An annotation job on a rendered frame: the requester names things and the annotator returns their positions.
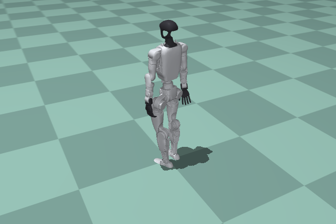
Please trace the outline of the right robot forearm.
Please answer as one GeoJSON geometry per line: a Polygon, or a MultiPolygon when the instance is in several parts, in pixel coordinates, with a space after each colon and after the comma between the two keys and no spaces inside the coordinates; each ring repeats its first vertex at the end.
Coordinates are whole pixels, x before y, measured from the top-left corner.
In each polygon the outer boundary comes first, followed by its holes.
{"type": "Polygon", "coordinates": [[[184,71],[180,71],[180,82],[182,88],[187,88],[187,68],[184,71]]]}

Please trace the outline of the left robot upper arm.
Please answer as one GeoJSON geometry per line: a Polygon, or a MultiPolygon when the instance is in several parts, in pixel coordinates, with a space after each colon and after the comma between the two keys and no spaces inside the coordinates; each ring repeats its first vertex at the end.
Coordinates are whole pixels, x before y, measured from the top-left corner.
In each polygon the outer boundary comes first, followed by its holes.
{"type": "Polygon", "coordinates": [[[148,70],[149,70],[149,73],[146,73],[146,74],[150,75],[151,81],[153,81],[156,77],[155,74],[156,74],[157,62],[158,62],[160,56],[161,56],[161,49],[160,48],[151,49],[148,53],[148,59],[149,59],[148,70]]]}

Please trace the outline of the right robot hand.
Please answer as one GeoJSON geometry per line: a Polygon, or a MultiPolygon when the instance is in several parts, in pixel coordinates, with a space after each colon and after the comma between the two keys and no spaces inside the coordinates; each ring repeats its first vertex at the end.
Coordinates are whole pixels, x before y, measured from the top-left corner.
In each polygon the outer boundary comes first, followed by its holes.
{"type": "MultiPolygon", "coordinates": [[[[187,104],[189,104],[189,103],[188,103],[188,99],[189,99],[189,101],[190,101],[190,103],[191,103],[191,100],[190,100],[190,94],[189,94],[189,92],[187,91],[187,89],[188,89],[188,87],[187,87],[187,88],[182,88],[182,84],[181,84],[181,90],[183,91],[183,94],[182,94],[182,104],[183,104],[183,98],[184,98],[185,105],[186,105],[186,100],[187,100],[187,104]],[[187,98],[187,97],[188,97],[188,98],[187,98]],[[186,98],[186,100],[185,100],[185,98],[186,98]]],[[[180,101],[180,99],[179,99],[179,101],[180,101]]]]}

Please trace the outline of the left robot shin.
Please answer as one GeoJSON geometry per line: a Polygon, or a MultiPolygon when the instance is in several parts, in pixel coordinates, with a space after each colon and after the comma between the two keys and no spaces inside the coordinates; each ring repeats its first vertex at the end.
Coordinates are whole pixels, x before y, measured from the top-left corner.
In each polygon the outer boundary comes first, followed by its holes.
{"type": "Polygon", "coordinates": [[[166,139],[166,135],[162,131],[159,131],[158,134],[156,134],[156,139],[159,150],[161,151],[163,162],[167,164],[167,161],[169,161],[170,139],[166,139]]]}

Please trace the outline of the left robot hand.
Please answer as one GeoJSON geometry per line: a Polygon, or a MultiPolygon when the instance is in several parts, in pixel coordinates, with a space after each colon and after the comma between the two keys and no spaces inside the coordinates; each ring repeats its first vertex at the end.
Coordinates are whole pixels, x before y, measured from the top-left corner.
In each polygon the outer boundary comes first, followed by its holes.
{"type": "Polygon", "coordinates": [[[151,105],[153,104],[152,102],[152,98],[149,99],[149,103],[145,102],[146,106],[145,106],[145,109],[147,111],[147,114],[153,118],[155,118],[156,116],[153,115],[153,110],[152,110],[152,107],[151,105]]]}

